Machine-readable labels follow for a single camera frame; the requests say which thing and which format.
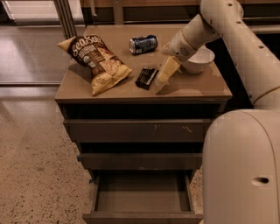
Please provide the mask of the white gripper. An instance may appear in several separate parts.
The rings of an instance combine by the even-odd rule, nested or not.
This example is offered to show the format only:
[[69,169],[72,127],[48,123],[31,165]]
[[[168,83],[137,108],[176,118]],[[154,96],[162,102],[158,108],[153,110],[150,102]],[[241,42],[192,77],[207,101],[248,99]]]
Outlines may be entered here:
[[161,48],[163,55],[171,56],[167,57],[163,62],[157,74],[155,84],[157,86],[163,86],[167,83],[169,78],[179,70],[181,66],[180,61],[189,60],[196,52],[197,50],[192,48],[186,41],[183,31],[178,31],[172,37],[171,41]]

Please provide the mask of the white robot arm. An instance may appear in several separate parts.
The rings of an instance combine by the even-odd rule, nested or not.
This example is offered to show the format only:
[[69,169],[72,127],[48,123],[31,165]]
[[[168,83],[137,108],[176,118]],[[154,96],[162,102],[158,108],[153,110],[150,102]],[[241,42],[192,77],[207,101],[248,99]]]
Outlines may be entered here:
[[203,145],[204,224],[280,224],[280,60],[243,22],[237,0],[200,0],[200,13],[163,53],[180,66],[222,39],[253,105],[216,118]]

